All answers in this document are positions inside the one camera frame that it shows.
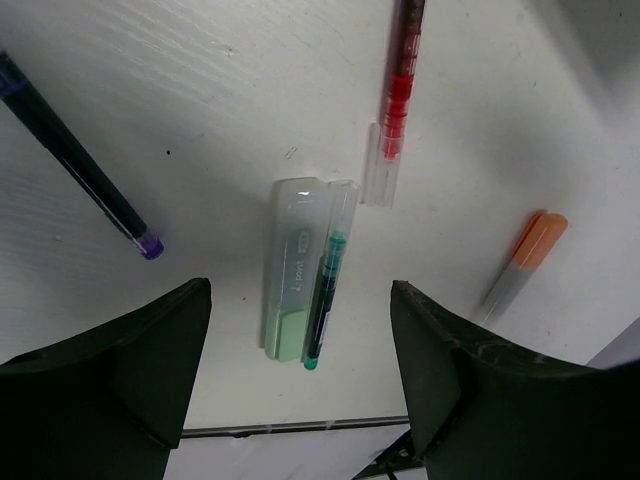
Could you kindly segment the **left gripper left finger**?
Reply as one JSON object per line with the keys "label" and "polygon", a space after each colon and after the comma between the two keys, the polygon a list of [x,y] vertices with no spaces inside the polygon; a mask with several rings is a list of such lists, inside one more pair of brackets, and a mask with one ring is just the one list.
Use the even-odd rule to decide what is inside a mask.
{"label": "left gripper left finger", "polygon": [[179,446],[212,308],[194,278],[1,366],[4,479],[161,479]]}

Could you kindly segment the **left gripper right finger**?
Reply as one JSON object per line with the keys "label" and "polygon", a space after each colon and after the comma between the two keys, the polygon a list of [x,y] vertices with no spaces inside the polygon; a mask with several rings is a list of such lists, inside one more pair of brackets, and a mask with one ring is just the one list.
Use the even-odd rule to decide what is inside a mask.
{"label": "left gripper right finger", "polygon": [[390,317],[415,452],[431,479],[635,479],[639,365],[515,344],[405,281]]}

